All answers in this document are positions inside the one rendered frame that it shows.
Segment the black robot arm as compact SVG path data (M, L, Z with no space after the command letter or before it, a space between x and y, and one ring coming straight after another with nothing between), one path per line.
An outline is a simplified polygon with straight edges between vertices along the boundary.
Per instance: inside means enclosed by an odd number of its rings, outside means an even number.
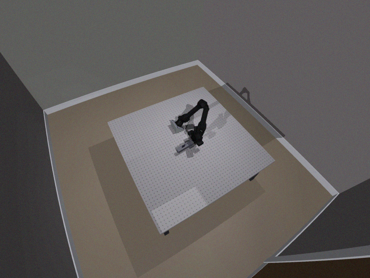
M209 106L206 101L201 99L197 105L192 108L188 113L183 114L182 116L178 116L178 120L175 122L177 126L181 127L183 123L186 123L190 120L190 117L197 112L199 109L203 108L203 113L201 117L201 121L199 122L198 126L194 126L195 139L197 142L202 141L202 136L206 130L206 119L209 111Z

